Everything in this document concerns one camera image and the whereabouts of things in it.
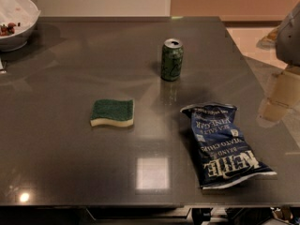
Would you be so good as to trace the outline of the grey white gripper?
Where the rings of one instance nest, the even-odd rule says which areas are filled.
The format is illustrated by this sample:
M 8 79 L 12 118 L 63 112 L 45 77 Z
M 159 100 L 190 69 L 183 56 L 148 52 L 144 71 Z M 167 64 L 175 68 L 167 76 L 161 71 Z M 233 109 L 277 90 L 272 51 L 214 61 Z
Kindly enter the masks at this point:
M 269 122 L 281 120 L 300 101 L 300 2 L 278 28 L 276 55 L 292 66 L 273 73 L 268 81 L 259 117 Z

